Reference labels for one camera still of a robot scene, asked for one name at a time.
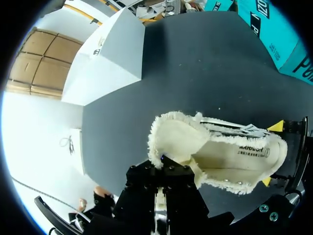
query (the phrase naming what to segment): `dark gray table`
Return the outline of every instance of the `dark gray table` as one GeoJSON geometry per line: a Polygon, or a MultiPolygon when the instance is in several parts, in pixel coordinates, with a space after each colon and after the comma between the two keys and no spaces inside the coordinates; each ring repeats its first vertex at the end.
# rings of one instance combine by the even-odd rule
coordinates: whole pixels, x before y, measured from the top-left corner
{"type": "MultiPolygon", "coordinates": [[[[313,87],[279,74],[263,44],[234,12],[182,14],[148,25],[142,70],[142,81],[84,107],[86,172],[117,195],[129,166],[147,159],[147,136],[160,114],[200,111],[262,128],[281,119],[313,117],[313,87]]],[[[244,196],[211,186],[200,192],[210,216],[231,211],[236,219],[282,193],[262,183],[244,196]]]]}

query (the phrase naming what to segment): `white sneaker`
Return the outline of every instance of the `white sneaker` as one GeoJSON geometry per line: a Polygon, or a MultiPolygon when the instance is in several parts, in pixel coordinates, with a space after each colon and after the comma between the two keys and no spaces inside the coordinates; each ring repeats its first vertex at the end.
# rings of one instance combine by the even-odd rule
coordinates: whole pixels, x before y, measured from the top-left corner
{"type": "Polygon", "coordinates": [[[276,134],[204,118],[201,113],[192,117],[169,112],[156,117],[148,148],[156,168],[162,168],[160,158],[165,155],[192,168],[197,188],[206,183],[237,194],[251,193],[287,155],[287,143],[276,134]]]}

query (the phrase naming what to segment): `screw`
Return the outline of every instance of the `screw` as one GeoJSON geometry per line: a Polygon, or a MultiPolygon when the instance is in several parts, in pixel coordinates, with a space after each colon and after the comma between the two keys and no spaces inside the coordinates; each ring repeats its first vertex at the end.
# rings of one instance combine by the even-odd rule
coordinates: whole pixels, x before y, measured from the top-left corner
{"type": "Polygon", "coordinates": [[[268,205],[262,204],[259,207],[260,212],[268,212],[268,205]]]}
{"type": "Polygon", "coordinates": [[[278,219],[278,214],[276,212],[272,212],[269,215],[269,220],[275,222],[278,219]]]}

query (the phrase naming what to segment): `black cable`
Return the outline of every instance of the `black cable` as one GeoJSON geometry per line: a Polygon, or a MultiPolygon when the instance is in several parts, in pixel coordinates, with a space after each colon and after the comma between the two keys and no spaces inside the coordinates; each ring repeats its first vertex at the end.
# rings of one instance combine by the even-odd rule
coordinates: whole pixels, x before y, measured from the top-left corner
{"type": "Polygon", "coordinates": [[[72,141],[72,136],[69,136],[68,138],[62,138],[60,139],[60,146],[61,147],[65,147],[68,145],[68,150],[69,150],[69,153],[70,155],[72,155],[74,153],[74,144],[73,144],[73,141],[72,141]],[[61,144],[61,142],[63,140],[67,140],[65,144],[61,144]]]}
{"type": "Polygon", "coordinates": [[[56,228],[51,228],[50,231],[49,231],[49,233],[48,233],[48,235],[51,235],[51,233],[52,233],[53,230],[56,230],[56,228]]]}
{"type": "Polygon", "coordinates": [[[11,177],[12,177],[12,180],[15,181],[16,183],[18,183],[18,184],[20,184],[20,185],[22,185],[22,186],[24,186],[24,187],[26,187],[26,188],[28,188],[28,189],[30,189],[30,190],[33,190],[33,191],[35,191],[35,192],[37,192],[37,193],[39,193],[39,194],[42,194],[42,195],[47,196],[47,197],[49,197],[49,198],[52,198],[52,199],[54,199],[54,200],[56,200],[56,201],[58,201],[58,202],[60,202],[60,203],[62,203],[62,204],[64,204],[64,205],[70,207],[71,209],[73,209],[74,211],[76,211],[81,217],[83,217],[87,222],[90,223],[90,219],[89,219],[87,216],[85,216],[83,213],[81,213],[81,212],[78,211],[76,208],[72,207],[71,205],[67,204],[66,202],[61,201],[60,199],[58,199],[58,198],[56,198],[56,197],[54,197],[54,196],[51,196],[51,195],[49,195],[49,194],[47,194],[47,193],[45,193],[45,192],[42,192],[42,191],[40,191],[40,190],[38,190],[38,189],[35,189],[35,188],[31,187],[31,186],[28,186],[28,185],[22,183],[21,181],[18,181],[17,179],[15,179],[13,176],[11,176],[11,177]]]}
{"type": "Polygon", "coordinates": [[[166,12],[174,11],[174,9],[175,9],[174,6],[167,6],[167,7],[166,7],[166,12]]]}

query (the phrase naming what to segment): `cardboard box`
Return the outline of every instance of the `cardboard box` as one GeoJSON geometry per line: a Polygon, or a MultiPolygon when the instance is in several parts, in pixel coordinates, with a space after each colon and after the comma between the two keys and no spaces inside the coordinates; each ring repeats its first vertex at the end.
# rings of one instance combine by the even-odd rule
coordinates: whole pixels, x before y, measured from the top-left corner
{"type": "Polygon", "coordinates": [[[33,30],[15,59],[6,89],[61,98],[69,68],[81,45],[65,35],[33,30]]]}
{"type": "Polygon", "coordinates": [[[205,11],[228,11],[233,4],[233,0],[207,0],[205,11]]]}
{"type": "Polygon", "coordinates": [[[266,0],[238,0],[238,14],[271,55],[278,71],[313,85],[313,65],[288,20],[266,0]]]}

